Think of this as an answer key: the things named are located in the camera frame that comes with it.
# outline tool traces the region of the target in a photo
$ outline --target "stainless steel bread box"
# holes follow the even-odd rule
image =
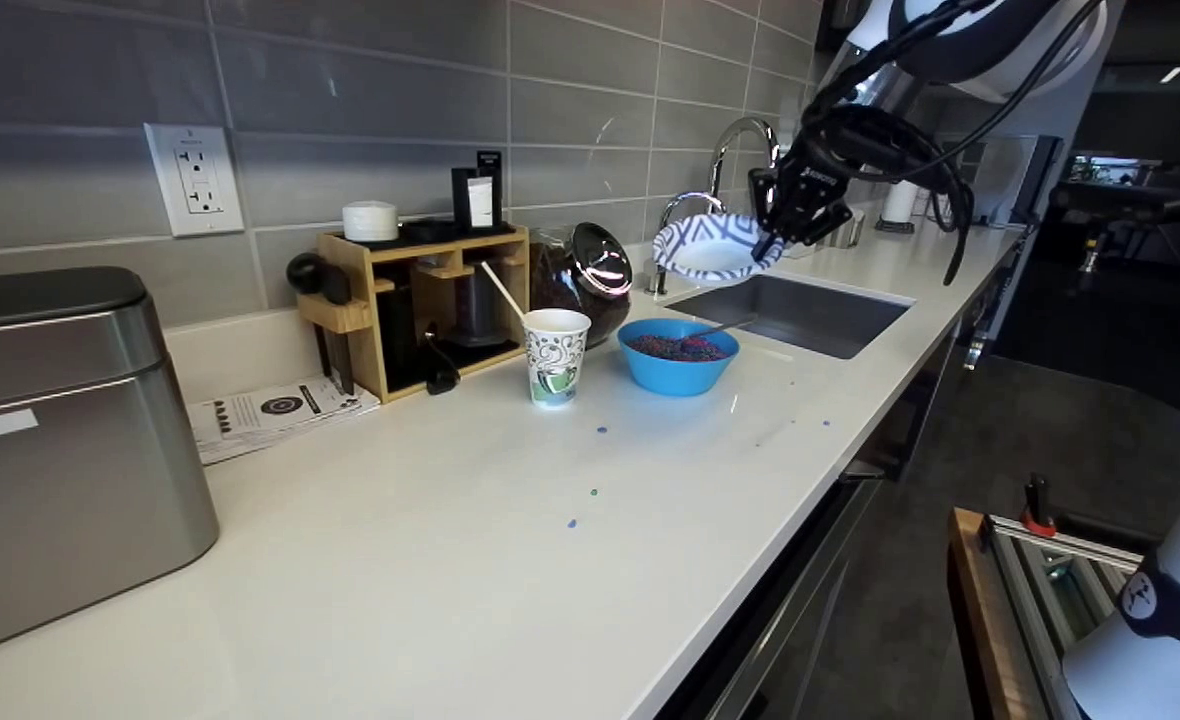
[[[0,276],[0,641],[220,534],[143,284]]]

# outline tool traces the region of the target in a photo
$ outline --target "white countertop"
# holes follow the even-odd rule
[[[737,332],[712,395],[660,399],[609,343],[567,412],[514,364],[216,465],[216,549],[0,642],[0,720],[652,715],[1003,249],[954,288],[933,231],[791,250],[911,300],[858,359]]]

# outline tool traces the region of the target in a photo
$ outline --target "kitchen sink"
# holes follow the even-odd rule
[[[852,295],[777,276],[753,276],[747,284],[716,288],[673,306],[836,359],[861,357],[861,349],[870,349],[898,314],[910,313],[910,305],[898,300]]]

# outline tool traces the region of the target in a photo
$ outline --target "wooden organizer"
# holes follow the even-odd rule
[[[427,332],[446,341],[459,325],[463,284],[472,276],[484,280],[477,260],[491,262],[520,306],[532,306],[527,231],[401,249],[369,249],[347,244],[346,237],[321,237],[318,250],[347,276],[352,300],[329,305],[326,295],[297,295],[297,306],[308,325],[347,341],[352,379],[378,391],[383,405],[419,395],[427,386],[419,375],[395,364],[395,357],[405,359],[409,343],[419,343]],[[507,343],[458,353],[454,359],[459,367],[459,379],[514,364],[520,357],[523,328],[500,295],[491,300]]]

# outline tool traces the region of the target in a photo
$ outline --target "electrical outlet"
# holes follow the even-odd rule
[[[143,123],[172,237],[239,231],[225,126]]]

